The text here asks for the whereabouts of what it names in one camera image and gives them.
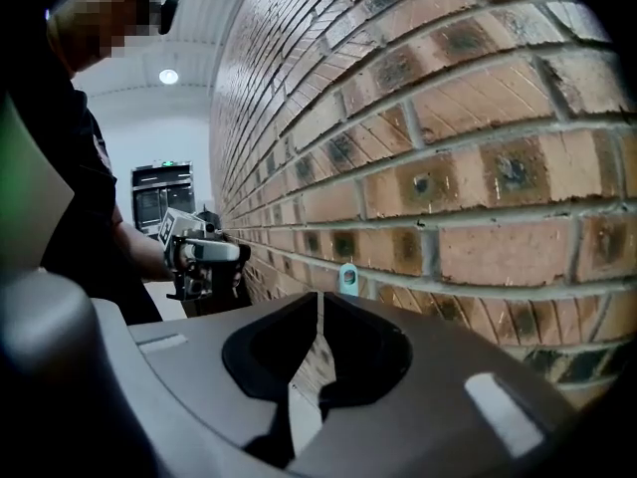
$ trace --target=person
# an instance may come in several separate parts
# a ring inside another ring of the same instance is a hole
[[[142,279],[172,278],[162,247],[122,220],[105,142],[87,95],[74,89],[72,79],[110,57],[127,36],[165,33],[175,0],[167,2],[167,11],[158,0],[52,1],[22,0],[22,7],[12,8],[22,19],[8,25],[13,41],[3,54],[11,65],[11,100],[75,193],[41,265],[90,297],[116,303],[129,325],[161,321]]]

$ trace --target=light blue tag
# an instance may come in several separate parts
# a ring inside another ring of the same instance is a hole
[[[338,291],[341,294],[358,296],[358,270],[353,264],[343,264],[338,272]]]

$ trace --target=brick wall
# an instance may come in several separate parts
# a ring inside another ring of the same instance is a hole
[[[213,187],[255,302],[336,289],[472,329],[577,405],[637,331],[637,137],[578,0],[246,0]]]

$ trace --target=white ceiling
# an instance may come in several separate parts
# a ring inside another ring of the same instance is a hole
[[[208,119],[219,62],[241,1],[181,0],[169,34],[79,73],[75,86],[89,95],[99,119],[134,119],[164,110]],[[178,73],[175,85],[159,81],[164,69]]]

